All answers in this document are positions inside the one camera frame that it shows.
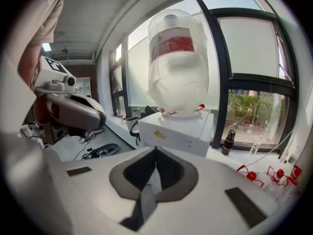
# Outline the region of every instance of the clear plastic bottle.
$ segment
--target clear plastic bottle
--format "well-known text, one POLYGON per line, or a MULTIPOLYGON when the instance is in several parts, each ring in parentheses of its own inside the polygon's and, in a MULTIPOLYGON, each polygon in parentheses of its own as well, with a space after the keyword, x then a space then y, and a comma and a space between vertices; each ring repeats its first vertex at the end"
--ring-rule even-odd
POLYGON ((149 95, 166 112, 191 112, 209 86, 206 37, 182 10, 164 10, 149 25, 149 95))
POLYGON ((257 153, 257 151, 259 150, 259 148, 262 144, 261 143, 262 137, 263 137, 263 135, 260 135, 259 138, 254 142, 252 148, 250 149, 250 154, 255 155, 257 153))

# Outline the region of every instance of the brick wall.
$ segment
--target brick wall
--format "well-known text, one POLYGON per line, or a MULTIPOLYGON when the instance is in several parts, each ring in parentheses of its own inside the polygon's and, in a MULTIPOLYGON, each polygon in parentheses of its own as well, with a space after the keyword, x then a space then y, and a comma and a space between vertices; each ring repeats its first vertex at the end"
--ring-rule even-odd
POLYGON ((91 97, 99 102, 98 89, 97 89, 97 71, 96 65, 69 65, 65 68, 77 78, 90 77, 90 90, 91 97))

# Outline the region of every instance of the black thermos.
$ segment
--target black thermos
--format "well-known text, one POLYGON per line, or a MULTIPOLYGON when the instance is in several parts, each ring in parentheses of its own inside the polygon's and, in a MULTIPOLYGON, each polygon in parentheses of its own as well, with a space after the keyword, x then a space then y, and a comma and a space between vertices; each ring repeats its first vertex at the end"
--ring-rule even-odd
POLYGON ((226 156, 229 154, 229 151, 234 146, 235 135, 236 135, 236 132, 234 130, 228 131, 228 135, 227 135, 227 138, 225 138, 223 149, 222 149, 222 153, 226 156))

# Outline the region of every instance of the bottle label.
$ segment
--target bottle label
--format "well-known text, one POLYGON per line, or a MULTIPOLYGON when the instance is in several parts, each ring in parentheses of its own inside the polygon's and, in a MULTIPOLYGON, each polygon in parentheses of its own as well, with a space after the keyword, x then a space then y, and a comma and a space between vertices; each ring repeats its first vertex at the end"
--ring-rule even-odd
POLYGON ((150 62, 175 51, 195 52, 188 28, 175 27, 158 33, 149 43, 150 62))

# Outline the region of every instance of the ceiling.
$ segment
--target ceiling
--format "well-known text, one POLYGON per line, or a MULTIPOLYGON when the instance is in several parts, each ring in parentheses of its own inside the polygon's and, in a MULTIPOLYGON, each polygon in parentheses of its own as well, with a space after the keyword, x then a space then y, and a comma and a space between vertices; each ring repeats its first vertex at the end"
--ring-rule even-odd
POLYGON ((91 60, 107 28, 127 1, 64 0, 49 56, 55 60, 91 60))

